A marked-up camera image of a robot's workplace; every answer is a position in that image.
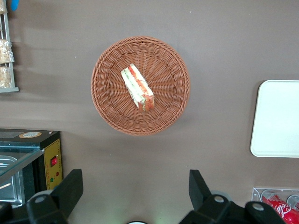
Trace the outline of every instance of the oven tray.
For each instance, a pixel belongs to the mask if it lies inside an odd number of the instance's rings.
[[[17,162],[17,159],[12,156],[0,155],[0,171],[7,169],[15,162]],[[20,171],[0,184],[0,202],[10,202],[14,207],[22,206],[24,198],[22,186],[23,181]]]

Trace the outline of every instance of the coca-cola can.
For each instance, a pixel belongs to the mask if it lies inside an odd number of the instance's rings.
[[[291,195],[288,197],[286,202],[296,211],[299,211],[299,196],[298,195]]]
[[[270,205],[287,224],[299,224],[299,212],[282,200],[274,191],[265,190],[261,195],[262,201]]]

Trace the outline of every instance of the label sticker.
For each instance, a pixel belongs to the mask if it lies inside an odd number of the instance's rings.
[[[26,132],[26,133],[20,134],[19,137],[22,139],[29,139],[29,138],[35,138],[40,135],[42,135],[42,133],[40,133],[40,132]]]

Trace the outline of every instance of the white tray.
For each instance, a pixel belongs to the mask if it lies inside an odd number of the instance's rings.
[[[261,84],[250,149],[258,157],[299,157],[299,81]]]

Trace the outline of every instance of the blue object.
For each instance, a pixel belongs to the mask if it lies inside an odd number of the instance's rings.
[[[19,5],[19,0],[12,0],[10,7],[13,11],[15,11],[15,10],[17,10],[18,5]]]

